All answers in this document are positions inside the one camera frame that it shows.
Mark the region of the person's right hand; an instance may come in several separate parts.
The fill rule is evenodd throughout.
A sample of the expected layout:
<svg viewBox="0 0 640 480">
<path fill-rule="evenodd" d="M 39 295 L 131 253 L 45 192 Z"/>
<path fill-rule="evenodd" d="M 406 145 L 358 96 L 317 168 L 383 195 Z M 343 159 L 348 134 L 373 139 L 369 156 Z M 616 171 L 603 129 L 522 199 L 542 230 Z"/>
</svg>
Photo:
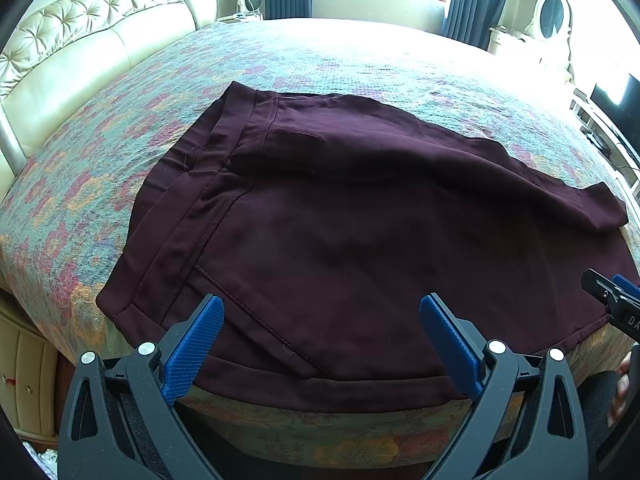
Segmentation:
<svg viewBox="0 0 640 480">
<path fill-rule="evenodd" d="M 610 409 L 608 410 L 608 426 L 612 427 L 622 417 L 626 410 L 626 395 L 629 389 L 629 367 L 631 352 L 620 361 L 616 368 L 618 379 L 616 382 L 614 396 L 612 397 Z"/>
</svg>

